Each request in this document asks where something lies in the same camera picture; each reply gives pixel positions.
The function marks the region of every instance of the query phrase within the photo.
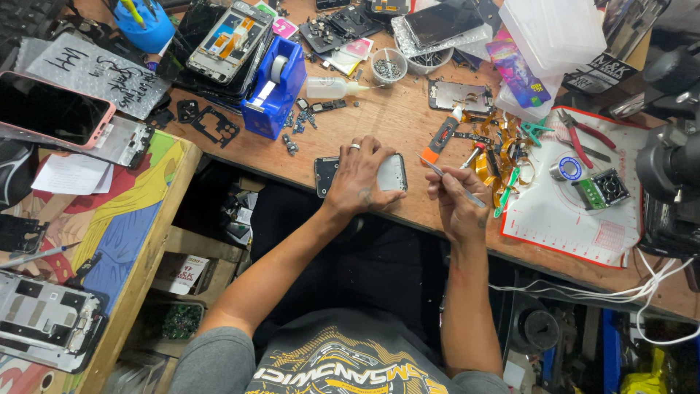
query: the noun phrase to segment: red-handled pliers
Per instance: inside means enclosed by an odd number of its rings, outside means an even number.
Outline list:
[[[579,128],[582,132],[601,140],[608,148],[615,149],[615,143],[610,141],[610,138],[607,138],[605,135],[603,135],[603,133],[588,125],[577,122],[576,119],[574,119],[571,115],[567,114],[566,111],[564,111],[563,109],[559,110],[559,118],[561,118],[561,121],[568,129],[573,148],[574,150],[576,150],[576,154],[586,165],[586,167],[593,168],[593,163],[590,161],[590,159],[588,159],[586,153],[583,152],[583,148],[581,147],[581,142],[578,140],[578,135],[576,134],[575,128]]]

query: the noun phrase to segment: tattoo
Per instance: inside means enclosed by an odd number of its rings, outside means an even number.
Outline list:
[[[372,207],[372,190],[369,187],[363,187],[357,192],[357,197],[362,198],[367,208]]]

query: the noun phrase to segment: gray t-shirt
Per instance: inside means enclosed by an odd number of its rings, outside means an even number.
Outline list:
[[[241,330],[203,333],[182,353],[170,393],[510,393],[486,372],[462,372],[451,380],[429,354],[388,313],[326,309],[277,330],[258,366],[253,342]]]

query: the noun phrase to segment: tape roll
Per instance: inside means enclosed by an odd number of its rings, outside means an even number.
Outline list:
[[[581,164],[573,157],[562,158],[549,167],[549,174],[557,182],[575,181],[581,178],[582,173]]]
[[[280,82],[279,77],[282,75],[282,71],[284,70],[284,67],[287,65],[287,62],[289,62],[288,57],[284,57],[282,55],[277,55],[277,57],[272,62],[272,71],[270,72],[270,79],[272,80],[272,82],[275,82],[275,83]]]

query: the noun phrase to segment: pink phone case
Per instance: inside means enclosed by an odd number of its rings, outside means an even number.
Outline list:
[[[65,141],[65,140],[61,140],[60,138],[51,137],[50,135],[38,133],[38,132],[33,131],[33,130],[28,130],[28,129],[26,129],[26,128],[21,128],[21,127],[19,127],[19,126],[11,125],[11,124],[9,124],[9,123],[4,123],[4,122],[0,121],[0,124],[2,124],[2,125],[7,125],[8,127],[11,127],[11,128],[17,129],[17,130],[22,130],[22,131],[26,131],[26,132],[31,133],[31,134],[40,135],[40,136],[42,136],[42,137],[50,138],[50,139],[56,140],[56,141],[60,141],[60,142],[62,142],[62,143],[64,143],[64,144],[72,145],[72,146],[74,146],[74,147],[80,147],[80,148],[83,148],[83,149],[90,149],[90,148],[92,148],[92,147],[95,145],[95,143],[96,143],[97,140],[99,139],[99,136],[102,135],[102,132],[104,131],[104,128],[107,126],[107,123],[109,123],[109,121],[112,119],[112,116],[114,115],[114,112],[117,110],[117,107],[116,107],[114,104],[112,104],[111,102],[107,101],[107,100],[103,100],[103,99],[101,99],[101,98],[99,98],[99,97],[95,97],[95,96],[91,96],[91,95],[86,95],[86,94],[84,94],[84,93],[80,93],[80,92],[77,92],[77,91],[75,91],[75,90],[68,89],[68,88],[64,88],[63,86],[56,85],[55,83],[48,83],[48,82],[42,81],[42,80],[40,80],[40,79],[36,79],[36,78],[32,78],[32,77],[29,77],[29,76],[26,76],[26,75],[18,74],[18,73],[16,73],[16,72],[10,72],[10,71],[7,71],[7,72],[0,72],[0,78],[2,78],[2,76],[3,76],[5,73],[18,75],[18,76],[20,76],[20,77],[22,77],[22,78],[31,79],[31,80],[33,80],[33,81],[38,81],[38,82],[41,82],[41,83],[45,83],[46,85],[51,85],[51,86],[54,86],[54,87],[59,88],[59,89],[61,89],[61,90],[68,90],[69,92],[73,92],[73,93],[75,93],[75,94],[77,94],[77,95],[81,95],[81,96],[85,96],[85,97],[90,97],[90,98],[92,98],[92,99],[94,99],[94,100],[99,100],[99,101],[106,102],[107,104],[109,104],[109,107],[107,108],[107,111],[105,112],[104,116],[102,117],[102,120],[101,120],[101,121],[99,122],[99,124],[97,125],[97,128],[96,128],[95,130],[92,131],[92,134],[91,134],[91,136],[90,136],[90,139],[85,143],[85,145],[73,144],[73,143],[71,143],[71,142],[68,142],[68,141]]]

